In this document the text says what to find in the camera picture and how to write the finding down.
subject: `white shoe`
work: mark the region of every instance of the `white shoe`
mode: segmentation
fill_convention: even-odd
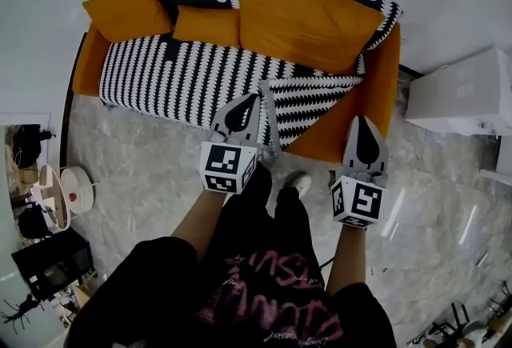
[[[299,198],[301,198],[311,187],[311,176],[306,172],[289,174],[283,187],[294,187],[298,191]]]

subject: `sofa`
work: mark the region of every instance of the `sofa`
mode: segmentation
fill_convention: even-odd
[[[340,162],[351,120],[387,135],[402,9],[387,0],[89,0],[73,91],[209,128],[261,94],[258,142]]]

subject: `sofa armrest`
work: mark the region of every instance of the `sofa armrest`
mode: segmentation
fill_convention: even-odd
[[[367,116],[385,138],[391,123],[400,63],[400,25],[365,54],[366,74],[361,84],[359,113]]]
[[[103,63],[111,42],[104,39],[93,24],[80,49],[74,71],[73,92],[80,95],[99,96],[99,81]]]

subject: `black shirt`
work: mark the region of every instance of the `black shirt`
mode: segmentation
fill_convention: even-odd
[[[300,254],[206,256],[179,238],[141,242],[74,320],[66,346],[396,346],[365,284],[332,298]]]

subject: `marble floor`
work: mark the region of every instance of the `marble floor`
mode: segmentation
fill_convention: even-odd
[[[406,96],[407,82],[400,82],[388,136],[390,201],[367,232],[367,283],[400,346],[442,319],[451,302],[465,303],[471,319],[485,320],[488,298],[512,275],[512,188],[477,177],[480,167],[493,167],[496,143],[409,124]],[[74,97],[68,164],[83,166],[98,185],[94,208],[72,226],[90,241],[104,278],[137,242],[170,234],[193,204],[202,190],[198,163],[205,138],[203,130]],[[274,209],[290,171],[314,177],[304,203],[321,264],[333,256],[341,229],[331,217],[331,167],[281,155],[268,205]]]

